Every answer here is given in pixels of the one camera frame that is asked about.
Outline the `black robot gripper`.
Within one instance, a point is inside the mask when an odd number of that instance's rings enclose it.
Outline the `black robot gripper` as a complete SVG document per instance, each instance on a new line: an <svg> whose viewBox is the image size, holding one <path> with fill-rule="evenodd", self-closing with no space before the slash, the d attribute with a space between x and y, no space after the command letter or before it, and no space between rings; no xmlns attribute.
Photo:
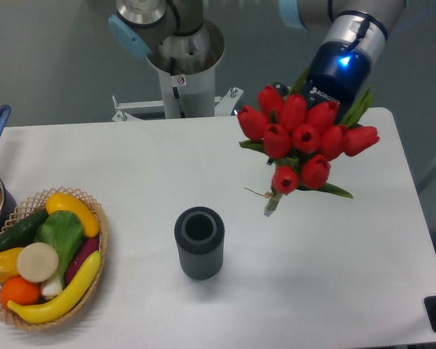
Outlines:
<svg viewBox="0 0 436 349"><path fill-rule="evenodd" d="M350 44L330 41L322 44L302 78L299 92L311 109L324 102L335 102L340 116L350 109L355 96L371 70L371 58L360 48L360 42Z"/></svg>

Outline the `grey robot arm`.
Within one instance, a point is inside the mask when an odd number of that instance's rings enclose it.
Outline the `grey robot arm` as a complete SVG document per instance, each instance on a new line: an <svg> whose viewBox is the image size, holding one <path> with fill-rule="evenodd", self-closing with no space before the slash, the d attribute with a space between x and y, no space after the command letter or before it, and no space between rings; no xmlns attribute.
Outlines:
<svg viewBox="0 0 436 349"><path fill-rule="evenodd" d="M328 27L306 76L293 91L309 106L340 105L345 117L396 26L406 1L280 1L292 28ZM131 55L157 71L168 119L230 115L241 91L215 95L215 69L225 51L221 30L202 1L118 1L108 27Z"/></svg>

